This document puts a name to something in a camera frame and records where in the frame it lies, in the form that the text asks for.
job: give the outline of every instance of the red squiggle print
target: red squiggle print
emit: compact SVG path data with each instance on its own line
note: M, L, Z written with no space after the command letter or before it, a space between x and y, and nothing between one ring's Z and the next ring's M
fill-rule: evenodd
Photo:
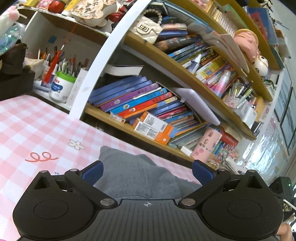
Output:
M44 160L41 160L40 159L40 156L36 152L31 152L30 153L30 157L32 159L34 159L34 161L30 161L30 160L27 160L27 159L25 159L25 161L28 161L28 162L38 162L38 161L49 161L49 160L56 160L56 159L58 159L58 157L52 158L51 154L49 152L46 152L46 151L45 152L42 152L42 156L45 158Z

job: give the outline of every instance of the white plastic jar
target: white plastic jar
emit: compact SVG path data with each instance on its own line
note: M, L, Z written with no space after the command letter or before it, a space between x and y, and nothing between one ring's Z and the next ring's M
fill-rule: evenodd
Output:
M53 78L49 96L57 102L66 103L76 78L69 74L57 71Z

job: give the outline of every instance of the blue sticker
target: blue sticker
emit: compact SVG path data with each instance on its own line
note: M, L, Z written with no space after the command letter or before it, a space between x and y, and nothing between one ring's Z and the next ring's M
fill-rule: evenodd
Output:
M52 90L53 91L61 91L62 89L63 89L63 86L62 85L58 85L55 82L52 83Z
M56 40L57 40L57 37L54 36L54 35L52 35L52 36L49 38L48 42L49 42L50 44L54 44Z

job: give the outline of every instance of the green lid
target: green lid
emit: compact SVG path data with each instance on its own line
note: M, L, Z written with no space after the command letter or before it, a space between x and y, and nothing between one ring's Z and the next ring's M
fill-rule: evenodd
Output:
M57 71L56 76L60 77L63 80L69 81L71 83L74 83L76 80L75 77L72 77L71 75L61 72L61 71Z

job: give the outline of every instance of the human hand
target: human hand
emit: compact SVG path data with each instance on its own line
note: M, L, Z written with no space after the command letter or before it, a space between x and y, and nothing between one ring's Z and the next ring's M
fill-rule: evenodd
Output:
M280 236L281 241L294 241L291 226L286 223L280 225L277 235Z

